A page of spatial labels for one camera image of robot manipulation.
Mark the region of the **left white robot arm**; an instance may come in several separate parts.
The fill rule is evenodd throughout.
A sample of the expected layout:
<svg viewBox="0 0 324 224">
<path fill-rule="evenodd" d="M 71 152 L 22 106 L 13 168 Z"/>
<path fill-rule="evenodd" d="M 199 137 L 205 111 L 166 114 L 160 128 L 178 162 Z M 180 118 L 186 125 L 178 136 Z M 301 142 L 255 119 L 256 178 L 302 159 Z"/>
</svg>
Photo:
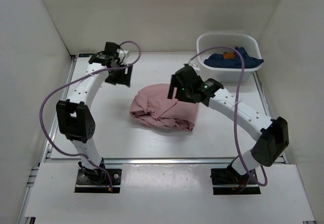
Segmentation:
<svg viewBox="0 0 324 224">
<path fill-rule="evenodd" d="M 126 64 L 127 57 L 120 45 L 107 42 L 103 51 L 91 55 L 86 78 L 78 82 L 66 100 L 56 104 L 59 130 L 75 146 L 80 154 L 80 169 L 95 184 L 107 181 L 110 175 L 93 140 L 96 124 L 91 105 L 103 83 L 130 87 L 133 67 Z"/>
</svg>

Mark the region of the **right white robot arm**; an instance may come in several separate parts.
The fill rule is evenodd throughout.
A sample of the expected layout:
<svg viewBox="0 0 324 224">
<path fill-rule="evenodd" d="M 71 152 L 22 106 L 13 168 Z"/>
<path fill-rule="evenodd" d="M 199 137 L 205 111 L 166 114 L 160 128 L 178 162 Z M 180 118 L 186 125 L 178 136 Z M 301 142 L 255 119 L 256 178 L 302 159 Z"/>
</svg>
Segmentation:
<svg viewBox="0 0 324 224">
<path fill-rule="evenodd" d="M 282 117 L 263 115 L 233 96 L 220 82 L 203 81 L 195 70 L 185 65 L 171 76 L 168 99 L 187 103 L 202 103 L 233 121 L 234 141 L 238 156 L 228 165 L 226 174 L 240 183 L 257 167 L 270 167 L 289 145 L 288 123 Z M 255 140 L 255 145 L 242 153 L 237 128 L 241 127 Z"/>
</svg>

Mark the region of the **pink trousers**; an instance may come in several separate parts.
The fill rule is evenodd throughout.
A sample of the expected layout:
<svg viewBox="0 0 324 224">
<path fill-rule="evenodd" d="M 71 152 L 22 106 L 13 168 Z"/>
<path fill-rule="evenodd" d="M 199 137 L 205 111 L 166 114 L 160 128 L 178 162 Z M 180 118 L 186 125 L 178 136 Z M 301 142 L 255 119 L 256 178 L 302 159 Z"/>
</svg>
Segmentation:
<svg viewBox="0 0 324 224">
<path fill-rule="evenodd" d="M 198 104 L 168 99 L 169 86 L 153 84 L 139 90 L 131 103 L 130 116 L 150 127 L 192 131 Z"/>
</svg>

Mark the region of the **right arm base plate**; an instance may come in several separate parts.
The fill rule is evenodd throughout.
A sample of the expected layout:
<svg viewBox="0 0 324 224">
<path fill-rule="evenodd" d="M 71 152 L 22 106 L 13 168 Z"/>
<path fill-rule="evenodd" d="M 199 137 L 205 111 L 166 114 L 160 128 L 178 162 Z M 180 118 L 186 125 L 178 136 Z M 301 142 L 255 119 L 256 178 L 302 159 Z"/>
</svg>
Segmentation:
<svg viewBox="0 0 324 224">
<path fill-rule="evenodd" d="M 260 195 L 260 187 L 256 180 L 247 173 L 235 175 L 226 168 L 212 168 L 213 195 Z"/>
</svg>

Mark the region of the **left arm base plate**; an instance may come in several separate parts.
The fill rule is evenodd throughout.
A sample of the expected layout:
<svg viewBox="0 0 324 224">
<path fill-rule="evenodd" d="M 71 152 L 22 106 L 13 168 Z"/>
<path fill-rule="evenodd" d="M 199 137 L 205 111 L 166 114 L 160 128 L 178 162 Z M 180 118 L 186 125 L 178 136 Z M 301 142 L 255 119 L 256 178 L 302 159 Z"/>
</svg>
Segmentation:
<svg viewBox="0 0 324 224">
<path fill-rule="evenodd" d="M 99 179 L 95 179 L 84 170 L 79 169 L 75 182 L 75 193 L 95 193 L 95 194 L 118 194 L 122 182 L 122 169 L 107 169 L 110 178 L 105 173 Z"/>
</svg>

